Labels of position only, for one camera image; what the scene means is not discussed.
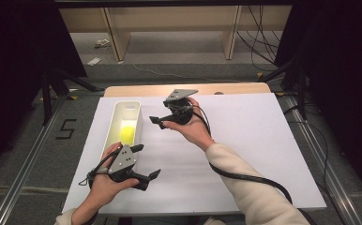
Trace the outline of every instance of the white tabletop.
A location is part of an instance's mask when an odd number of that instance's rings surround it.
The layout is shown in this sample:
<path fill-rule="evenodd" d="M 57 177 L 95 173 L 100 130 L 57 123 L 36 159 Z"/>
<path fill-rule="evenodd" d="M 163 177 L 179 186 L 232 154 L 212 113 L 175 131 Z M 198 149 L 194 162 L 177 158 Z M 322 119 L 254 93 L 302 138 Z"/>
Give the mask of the white tabletop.
<path fill-rule="evenodd" d="M 286 187 L 295 207 L 326 207 L 273 94 L 193 97 L 207 114 L 216 142 L 231 146 L 259 173 Z M 101 214 L 122 217 L 239 212 L 202 150 L 176 131 L 161 130 L 150 122 L 149 116 L 171 113 L 163 106 L 165 98 L 103 97 L 99 101 L 64 212 L 78 207 L 87 196 L 89 187 L 78 183 L 99 163 L 113 107 L 122 100 L 138 100 L 142 104 L 144 149 L 138 155 L 135 171 L 148 175 L 161 169 L 161 173 L 151 181 L 147 191 L 130 188 L 119 193 L 99 211 Z"/>

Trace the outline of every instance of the sleeve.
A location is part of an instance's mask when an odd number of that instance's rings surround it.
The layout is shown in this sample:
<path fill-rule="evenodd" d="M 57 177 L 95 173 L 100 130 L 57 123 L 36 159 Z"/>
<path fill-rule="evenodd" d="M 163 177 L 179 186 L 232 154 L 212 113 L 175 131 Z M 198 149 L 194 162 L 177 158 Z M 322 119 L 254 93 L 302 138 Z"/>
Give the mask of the sleeve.
<path fill-rule="evenodd" d="M 67 210 L 67 212 L 58 216 L 54 225 L 72 225 L 72 214 L 76 209 Z"/>
<path fill-rule="evenodd" d="M 212 144 L 205 154 L 211 164 L 225 172 L 263 177 L 224 144 Z M 245 215 L 246 224 L 309 224 L 274 187 L 223 176 L 221 179 L 233 194 L 237 207 Z"/>

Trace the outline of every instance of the white plastic container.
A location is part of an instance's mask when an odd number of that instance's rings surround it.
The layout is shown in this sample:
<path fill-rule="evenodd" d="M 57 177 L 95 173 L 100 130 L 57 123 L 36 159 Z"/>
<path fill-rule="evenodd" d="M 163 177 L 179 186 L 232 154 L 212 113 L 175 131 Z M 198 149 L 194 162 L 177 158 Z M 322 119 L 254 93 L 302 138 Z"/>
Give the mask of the white plastic container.
<path fill-rule="evenodd" d="M 114 106 L 105 149 L 117 142 L 129 146 L 140 144 L 142 131 L 141 103 L 139 101 L 119 101 Z"/>

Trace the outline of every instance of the desk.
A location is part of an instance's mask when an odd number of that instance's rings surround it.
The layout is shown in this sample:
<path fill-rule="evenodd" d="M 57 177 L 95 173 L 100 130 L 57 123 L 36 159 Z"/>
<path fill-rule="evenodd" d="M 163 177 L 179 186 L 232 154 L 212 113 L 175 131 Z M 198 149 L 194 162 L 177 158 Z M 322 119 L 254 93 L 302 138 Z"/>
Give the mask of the desk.
<path fill-rule="evenodd" d="M 122 191 L 99 212 L 119 217 L 239 212 L 232 195 L 209 168 L 204 154 L 182 135 L 169 129 L 161 130 L 149 121 L 149 115 L 169 114 L 162 101 L 175 87 L 199 89 L 199 95 L 193 97 L 200 101 L 207 114 L 214 139 L 229 144 L 264 176 L 283 184 L 296 207 L 325 207 L 279 104 L 266 84 L 219 83 L 108 88 L 98 104 L 64 211 L 77 207 L 83 200 L 81 196 L 88 194 L 88 187 L 78 186 L 78 183 L 99 162 L 115 102 L 139 100 L 143 114 L 141 142 L 145 148 L 139 153 L 134 168 L 142 174 L 156 169 L 162 172 L 147 191 L 133 188 Z M 228 95 L 212 95 L 218 91 Z"/>
<path fill-rule="evenodd" d="M 69 32 L 108 33 L 116 60 L 124 59 L 131 32 L 221 31 L 226 59 L 232 59 L 235 34 L 257 30 L 264 5 L 263 30 L 283 30 L 296 0 L 262 1 L 55 1 Z"/>

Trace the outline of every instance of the person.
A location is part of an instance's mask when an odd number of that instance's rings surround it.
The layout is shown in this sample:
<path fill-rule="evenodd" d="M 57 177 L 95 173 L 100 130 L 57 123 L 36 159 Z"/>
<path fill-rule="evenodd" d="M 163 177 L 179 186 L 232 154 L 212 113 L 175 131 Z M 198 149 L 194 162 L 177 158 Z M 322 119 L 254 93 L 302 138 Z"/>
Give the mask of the person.
<path fill-rule="evenodd" d="M 188 97 L 188 101 L 193 106 L 197 106 L 193 107 L 193 111 L 202 115 L 199 103 L 192 97 Z M 163 126 L 178 131 L 187 141 L 197 145 L 204 151 L 207 160 L 222 171 L 263 177 L 232 148 L 215 142 L 209 135 L 204 122 L 197 116 L 193 115 L 186 125 L 164 121 Z M 113 144 L 104 152 L 102 158 L 118 147 L 120 147 L 120 143 Z M 309 224 L 301 212 L 274 187 L 223 176 L 221 179 L 234 196 L 237 207 L 245 215 L 246 224 Z M 84 202 L 78 208 L 71 209 L 57 217 L 55 224 L 84 224 L 94 216 L 100 207 L 110 203 L 117 193 L 136 184 L 138 184 L 136 179 L 115 183 L 107 175 L 97 175 Z M 225 223 L 213 217 L 205 222 L 205 225 L 221 224 Z"/>

